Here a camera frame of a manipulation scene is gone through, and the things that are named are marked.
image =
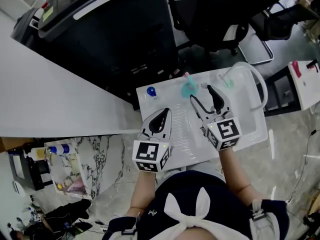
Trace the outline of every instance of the person's right arm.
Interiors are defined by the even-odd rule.
[[[246,206],[251,205],[254,199],[266,199],[251,185],[231,148],[219,151],[219,156],[227,186]]]

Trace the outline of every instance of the gray pants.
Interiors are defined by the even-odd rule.
[[[189,165],[187,167],[166,171],[164,176],[158,180],[156,188],[160,187],[160,185],[164,183],[167,179],[169,179],[171,176],[181,172],[190,171],[190,170],[202,172],[205,174],[210,174],[226,182],[225,177],[220,173],[218,168],[212,162],[205,161],[205,162],[197,163],[194,165]]]

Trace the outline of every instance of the white hose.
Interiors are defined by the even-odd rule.
[[[268,101],[268,89],[267,89],[265,80],[263,79],[262,75],[258,72],[258,70],[256,70],[256,68],[254,66],[250,65],[249,63],[242,62],[242,61],[237,62],[236,64],[234,64],[232,67],[229,68],[229,70],[221,77],[221,79],[224,79],[227,74],[229,74],[233,69],[238,68],[238,67],[249,68],[252,71],[252,73],[254,73],[255,76],[258,78],[258,80],[261,84],[261,87],[262,87],[262,92],[263,92],[262,103],[261,103],[261,105],[259,105],[257,107],[251,108],[250,111],[253,112],[253,111],[256,111],[259,109],[263,109]]]

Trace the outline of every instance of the chair wheel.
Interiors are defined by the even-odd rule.
[[[236,56],[238,54],[238,51],[236,49],[231,50],[232,56]]]

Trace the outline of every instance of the yellow label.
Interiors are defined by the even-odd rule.
[[[54,12],[54,7],[51,6],[50,9],[47,10],[42,16],[43,21],[45,21],[53,12]]]
[[[45,159],[45,149],[37,149],[36,150],[36,159],[37,160],[43,160]]]

